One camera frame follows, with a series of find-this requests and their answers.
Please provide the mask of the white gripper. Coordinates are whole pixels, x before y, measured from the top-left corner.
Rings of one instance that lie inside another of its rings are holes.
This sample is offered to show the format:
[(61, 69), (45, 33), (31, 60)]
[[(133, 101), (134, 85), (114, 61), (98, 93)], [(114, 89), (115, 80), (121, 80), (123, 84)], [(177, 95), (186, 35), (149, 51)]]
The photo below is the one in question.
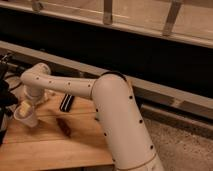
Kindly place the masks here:
[(33, 89), (25, 87), (23, 97), (33, 106), (39, 106), (48, 101), (48, 96), (44, 89)]

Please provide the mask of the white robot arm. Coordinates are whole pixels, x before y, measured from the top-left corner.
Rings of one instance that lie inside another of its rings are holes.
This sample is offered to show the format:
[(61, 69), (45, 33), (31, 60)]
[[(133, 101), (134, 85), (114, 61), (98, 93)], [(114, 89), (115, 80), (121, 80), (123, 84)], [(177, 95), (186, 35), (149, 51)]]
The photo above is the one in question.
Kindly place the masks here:
[(164, 171), (136, 104), (132, 86), (116, 72), (97, 79), (53, 76), (48, 65), (38, 63), (21, 75), (25, 94), (32, 100), (45, 89), (94, 102), (116, 171)]

